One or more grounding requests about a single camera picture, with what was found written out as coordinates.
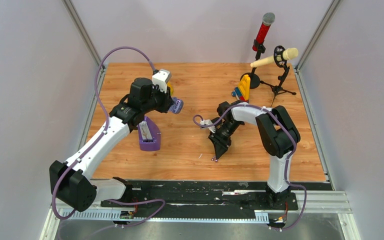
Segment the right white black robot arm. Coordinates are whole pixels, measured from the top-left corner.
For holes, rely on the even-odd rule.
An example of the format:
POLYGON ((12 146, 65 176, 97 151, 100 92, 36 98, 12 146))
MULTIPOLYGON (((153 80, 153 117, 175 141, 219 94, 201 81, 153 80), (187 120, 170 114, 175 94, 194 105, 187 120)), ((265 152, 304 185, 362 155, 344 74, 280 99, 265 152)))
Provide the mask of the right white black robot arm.
POLYGON ((257 126, 265 151, 269 155, 269 178, 264 200, 272 209, 287 202, 291 191, 290 163, 301 140, 300 134, 285 107, 259 107, 247 102, 223 102, 219 117, 200 120, 201 128, 210 130, 209 139, 214 146, 213 161, 218 161, 232 144, 231 136, 240 125, 257 126))

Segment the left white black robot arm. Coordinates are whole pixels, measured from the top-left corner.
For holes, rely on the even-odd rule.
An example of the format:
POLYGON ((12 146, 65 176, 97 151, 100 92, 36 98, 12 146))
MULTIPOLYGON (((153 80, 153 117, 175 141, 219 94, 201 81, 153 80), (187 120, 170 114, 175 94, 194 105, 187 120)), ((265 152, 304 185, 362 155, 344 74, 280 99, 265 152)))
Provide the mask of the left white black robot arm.
POLYGON ((138 128, 147 113, 167 113, 176 106, 169 81, 168 77, 136 78, 130 85, 129 94, 106 115, 103 127, 65 162, 56 160, 51 164, 51 207, 57 218, 63 220, 64 216, 58 213, 56 200, 69 205, 74 212, 83 212, 100 201, 115 200, 122 207, 132 203, 133 193, 120 179, 91 178, 104 158, 138 128))

